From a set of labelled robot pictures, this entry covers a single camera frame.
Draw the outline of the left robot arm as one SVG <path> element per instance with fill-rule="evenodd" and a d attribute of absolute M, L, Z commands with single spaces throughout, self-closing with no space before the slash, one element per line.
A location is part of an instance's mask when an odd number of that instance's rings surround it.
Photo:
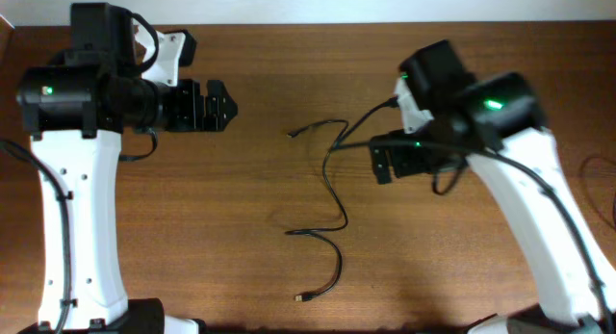
<path fill-rule="evenodd" d="M 116 170 L 131 129 L 221 132 L 237 103 L 220 80 L 178 72 L 193 62 L 186 30 L 159 32 L 108 3 L 75 3 L 70 46 L 24 73 L 16 94 L 30 144 L 2 149 L 38 172 L 45 274 L 33 333 L 203 333 L 200 319 L 168 315 L 157 298 L 126 294 L 116 245 Z"/>

